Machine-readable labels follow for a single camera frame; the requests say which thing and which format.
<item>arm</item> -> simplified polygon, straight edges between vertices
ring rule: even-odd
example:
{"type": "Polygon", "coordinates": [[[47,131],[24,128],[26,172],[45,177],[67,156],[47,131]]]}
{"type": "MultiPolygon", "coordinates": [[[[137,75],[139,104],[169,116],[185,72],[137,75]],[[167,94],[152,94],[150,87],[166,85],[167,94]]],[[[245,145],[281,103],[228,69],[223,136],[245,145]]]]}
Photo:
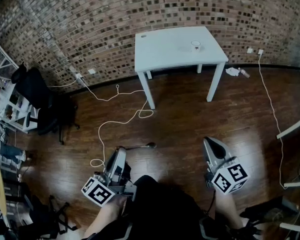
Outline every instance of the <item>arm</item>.
{"type": "Polygon", "coordinates": [[[105,226],[114,222],[119,217],[126,199],[125,196],[115,195],[101,208],[97,217],[88,227],[83,237],[88,238],[94,233],[99,233],[105,226]]]}
{"type": "Polygon", "coordinates": [[[223,194],[219,189],[215,190],[215,217],[221,216],[228,222],[231,229],[241,229],[244,227],[237,212],[235,200],[231,194],[223,194]]]}

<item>cup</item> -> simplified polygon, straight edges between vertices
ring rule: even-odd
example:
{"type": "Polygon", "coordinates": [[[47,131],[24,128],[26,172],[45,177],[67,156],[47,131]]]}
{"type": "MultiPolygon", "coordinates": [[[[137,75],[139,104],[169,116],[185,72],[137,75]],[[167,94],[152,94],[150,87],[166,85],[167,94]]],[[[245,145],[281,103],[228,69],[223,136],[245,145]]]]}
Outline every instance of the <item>cup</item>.
{"type": "Polygon", "coordinates": [[[200,52],[200,46],[201,46],[201,43],[199,41],[192,41],[191,42],[191,51],[193,53],[200,52]]]}

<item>power cord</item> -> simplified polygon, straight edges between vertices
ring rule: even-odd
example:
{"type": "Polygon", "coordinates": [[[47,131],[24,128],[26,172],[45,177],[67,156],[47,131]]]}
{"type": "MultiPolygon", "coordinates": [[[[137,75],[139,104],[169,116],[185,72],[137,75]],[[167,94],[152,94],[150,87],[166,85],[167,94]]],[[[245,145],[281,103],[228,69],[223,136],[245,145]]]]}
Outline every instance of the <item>power cord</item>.
{"type": "Polygon", "coordinates": [[[213,205],[214,202],[215,202],[215,199],[216,199],[216,190],[214,190],[214,192],[213,192],[213,198],[212,198],[210,207],[209,207],[209,209],[208,209],[208,211],[207,211],[208,213],[210,212],[210,210],[211,210],[211,208],[212,208],[212,205],[213,205]]]}
{"type": "MultiPolygon", "coordinates": [[[[117,97],[117,96],[119,96],[119,95],[130,95],[130,94],[134,94],[134,93],[137,93],[137,92],[145,92],[144,90],[135,90],[135,91],[133,91],[133,92],[119,92],[119,85],[117,84],[117,85],[115,86],[115,87],[116,87],[117,94],[116,94],[115,96],[109,98],[109,99],[103,99],[103,98],[98,98],[98,97],[97,97],[97,96],[89,89],[89,87],[85,84],[85,82],[84,82],[81,78],[79,78],[79,79],[81,80],[81,82],[83,83],[83,85],[89,90],[89,92],[92,93],[93,96],[94,96],[98,101],[108,102],[108,101],[112,100],[113,98],[115,98],[115,97],[117,97]]],[[[101,143],[102,143],[103,159],[102,159],[102,160],[99,159],[99,158],[92,159],[92,160],[90,161],[90,165],[91,165],[92,167],[105,166],[105,161],[106,161],[105,144],[104,144],[104,142],[103,142],[103,140],[101,139],[101,136],[100,136],[100,129],[101,129],[101,127],[104,126],[104,125],[106,125],[106,124],[108,124],[108,123],[116,123],[116,124],[126,125],[126,124],[128,124],[132,119],[135,118],[135,116],[137,115],[138,112],[139,112],[138,117],[139,117],[140,119],[144,119],[144,118],[149,118],[149,117],[151,117],[151,116],[154,114],[154,112],[153,112],[151,109],[144,109],[144,107],[145,107],[145,105],[147,104],[147,102],[148,102],[148,99],[146,99],[146,101],[145,101],[145,103],[143,104],[142,108],[141,108],[141,109],[138,109],[138,110],[134,113],[133,117],[131,117],[131,118],[130,118],[128,121],[126,121],[126,122],[107,121],[107,122],[104,122],[103,124],[101,124],[101,125],[99,126],[99,129],[98,129],[98,136],[99,136],[99,139],[100,139],[100,141],[101,141],[101,143]],[[141,116],[141,112],[150,112],[151,114],[146,115],[146,116],[141,116]],[[98,161],[98,162],[101,162],[101,163],[98,164],[98,165],[93,165],[93,162],[97,162],[97,161],[98,161]]]]}
{"type": "Polygon", "coordinates": [[[69,84],[66,84],[66,85],[54,85],[54,86],[47,86],[47,87],[67,87],[67,86],[70,86],[70,85],[73,85],[79,78],[76,78],[72,83],[69,83],[69,84]]]}
{"type": "MultiPolygon", "coordinates": [[[[276,112],[275,112],[274,106],[272,105],[272,100],[271,100],[271,98],[270,98],[268,89],[267,89],[267,87],[266,87],[264,78],[263,78],[262,73],[261,73],[261,66],[260,66],[260,59],[261,59],[261,56],[262,56],[262,53],[260,54],[259,60],[258,60],[259,73],[260,73],[261,80],[262,80],[264,89],[265,89],[265,91],[266,91],[266,94],[267,94],[267,96],[268,96],[268,98],[269,98],[269,100],[270,100],[270,105],[271,105],[271,108],[272,108],[273,117],[274,117],[275,122],[276,122],[276,127],[278,128],[279,133],[281,133],[280,128],[279,128],[278,119],[277,119],[277,117],[276,117],[276,112]]],[[[280,141],[281,141],[281,154],[282,154],[282,156],[281,156],[280,167],[279,167],[279,183],[280,183],[281,187],[282,187],[284,190],[286,190],[287,187],[284,187],[284,186],[282,185],[282,183],[281,183],[281,166],[282,166],[282,162],[283,162],[283,160],[284,160],[284,143],[283,143],[283,141],[282,141],[281,138],[280,138],[280,141]]]]}

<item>brick wall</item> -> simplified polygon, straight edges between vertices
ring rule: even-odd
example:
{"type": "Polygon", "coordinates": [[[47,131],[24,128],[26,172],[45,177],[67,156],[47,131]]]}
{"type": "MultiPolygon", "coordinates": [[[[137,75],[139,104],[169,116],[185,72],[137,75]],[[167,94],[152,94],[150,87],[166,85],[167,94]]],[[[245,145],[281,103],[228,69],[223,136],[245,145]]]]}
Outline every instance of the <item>brick wall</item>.
{"type": "Polygon", "coordinates": [[[256,63],[251,46],[300,66],[300,0],[0,0],[0,44],[48,85],[71,83],[69,68],[89,85],[133,75],[136,33],[183,26],[206,26],[230,63],[256,63]]]}

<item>wall socket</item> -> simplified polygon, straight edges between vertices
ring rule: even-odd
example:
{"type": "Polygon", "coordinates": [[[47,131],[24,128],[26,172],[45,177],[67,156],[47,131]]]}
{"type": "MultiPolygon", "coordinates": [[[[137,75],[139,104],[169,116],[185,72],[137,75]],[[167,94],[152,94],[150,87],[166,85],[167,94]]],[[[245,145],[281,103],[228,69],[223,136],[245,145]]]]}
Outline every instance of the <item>wall socket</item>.
{"type": "Polygon", "coordinates": [[[91,75],[96,73],[96,71],[95,71],[94,68],[89,69],[88,72],[89,72],[91,75]]]}

